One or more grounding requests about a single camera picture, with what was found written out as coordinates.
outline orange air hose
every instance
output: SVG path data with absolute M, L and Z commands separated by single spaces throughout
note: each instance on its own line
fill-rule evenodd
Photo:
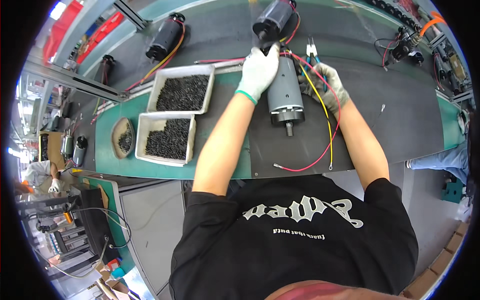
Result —
M 420 30 L 420 36 L 423 36 L 425 34 L 425 31 L 427 31 L 427 29 L 433 24 L 437 24 L 437 23 L 443 23 L 445 25 L 447 24 L 447 22 L 445 22 L 445 19 L 443 19 L 443 17 L 439 15 L 437 12 L 430 12 L 430 14 L 433 16 L 433 20 L 428 21 L 425 24 L 425 26 Z

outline gray work glove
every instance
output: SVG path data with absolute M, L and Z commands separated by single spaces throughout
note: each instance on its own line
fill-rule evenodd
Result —
M 326 65 L 322 62 L 316 63 L 315 61 L 310 62 L 313 65 L 313 68 L 320 74 L 327 77 L 328 84 L 335 91 L 338 101 L 340 102 L 340 107 L 343 107 L 345 103 L 350 99 L 347 90 L 343 87 L 340 77 L 338 77 L 337 71 Z M 325 106 L 332 112 L 336 113 L 338 111 L 338 103 L 330 89 L 327 89 L 327 92 L 324 92 L 324 82 L 318 78 L 317 74 L 310 68 L 307 70 L 308 77 L 312 81 L 313 85 L 317 89 L 318 94 L 322 98 Z M 300 84 L 300 90 L 302 93 L 307 94 L 314 98 L 316 101 L 320 102 L 317 95 L 315 94 L 312 86 L 308 83 L 305 76 L 299 75 L 298 81 Z

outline workbench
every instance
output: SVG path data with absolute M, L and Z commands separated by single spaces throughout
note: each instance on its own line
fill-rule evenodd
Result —
M 248 55 L 252 46 L 251 15 L 255 10 L 261 11 L 266 4 L 259 2 L 258 7 L 249 7 L 245 1 L 233 1 L 233 4 L 214 1 L 182 11 L 187 18 L 189 34 L 168 66 L 189 65 L 199 59 Z M 456 124 L 458 109 L 436 94 L 429 50 L 421 46 L 425 57 L 422 66 L 402 61 L 386 72 L 381 67 L 382 58 L 375 51 L 373 42 L 377 38 L 394 38 L 398 25 L 378 13 L 336 6 L 329 1 L 321 4 L 299 1 L 301 24 L 289 46 L 302 55 L 307 36 L 313 36 L 320 59 L 338 70 L 342 83 L 372 128 L 388 162 L 436 153 L 460 143 L 464 138 Z M 111 86 L 124 89 L 153 67 L 144 52 L 159 25 L 160 22 L 153 23 L 146 32 L 135 34 L 109 52 L 117 61 L 108 79 Z M 287 24 L 285 30 L 291 30 L 294 25 Z M 127 117 L 136 130 L 138 114 L 146 110 L 149 94 L 144 94 L 105 111 L 94 125 L 90 126 L 86 120 L 79 127 L 78 134 L 87 128 L 90 131 L 95 128 L 95 134 L 90 133 L 88 137 L 84 168 L 123 176 L 192 179 L 200 150 L 233 96 L 240 78 L 240 72 L 216 75 L 209 110 L 195 117 L 194 157 L 187 165 L 179 168 L 149 163 L 136 159 L 133 153 L 123 160 L 114 157 L 110 144 L 112 126 L 120 117 Z M 329 143 L 321 105 L 308 96 L 303 97 L 303 103 L 306 121 L 295 125 L 294 136 L 287 137 L 284 128 L 270 124 L 263 95 L 253 114 L 233 178 L 285 177 L 329 171 L 328 157 L 303 172 L 293 173 L 273 167 L 273 163 L 288 168 L 305 167 L 315 161 Z M 341 134 L 337 134 L 333 149 L 332 171 L 353 169 Z

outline white plastic tray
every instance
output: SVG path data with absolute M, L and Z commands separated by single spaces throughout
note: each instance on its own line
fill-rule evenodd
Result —
M 190 127 L 188 132 L 187 153 L 185 160 L 162 158 L 159 156 L 148 155 L 145 152 L 147 146 L 147 138 L 150 131 L 163 130 L 166 125 L 166 120 L 169 119 L 189 119 Z M 183 167 L 186 163 L 192 160 L 193 157 L 193 141 L 195 139 L 196 130 L 195 115 L 190 114 L 174 114 L 171 112 L 144 112 L 138 116 L 137 127 L 137 141 L 135 145 L 135 157 L 141 160 L 149 161 L 151 163 Z
M 184 67 L 175 67 L 175 68 L 166 68 L 161 69 L 155 74 L 155 79 L 152 87 L 152 92 L 148 99 L 147 112 L 157 112 L 156 103 L 158 101 L 158 96 L 162 92 L 162 88 L 165 86 L 165 81 L 167 78 L 181 78 L 192 75 L 209 75 L 207 90 L 205 92 L 204 103 L 200 110 L 189 110 L 189 111 L 172 111 L 168 110 L 168 113 L 182 113 L 182 114 L 193 114 L 201 115 L 207 112 L 208 104 L 210 103 L 210 96 L 212 95 L 213 82 L 215 80 L 215 68 L 211 65 L 192 65 Z

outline worker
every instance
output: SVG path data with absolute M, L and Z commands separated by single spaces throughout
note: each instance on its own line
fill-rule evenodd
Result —
M 445 170 L 452 173 L 460 179 L 463 184 L 467 185 L 467 178 L 470 174 L 468 170 L 467 140 L 464 140 L 452 149 L 420 158 L 409 159 L 405 162 L 405 165 L 412 170 Z
M 63 187 L 57 165 L 49 160 L 28 165 L 22 184 L 27 185 L 30 192 L 33 192 L 34 187 L 40 192 L 60 192 Z
M 415 232 L 401 190 L 389 182 L 382 147 L 332 67 L 314 66 L 326 75 L 341 111 L 332 91 L 324 92 L 318 78 L 314 85 L 337 119 L 341 113 L 364 201 L 320 174 L 251 180 L 226 197 L 253 110 L 278 59 L 279 44 L 266 56 L 252 48 L 238 89 L 200 153 L 172 255 L 172 298 L 399 298 L 417 263 Z

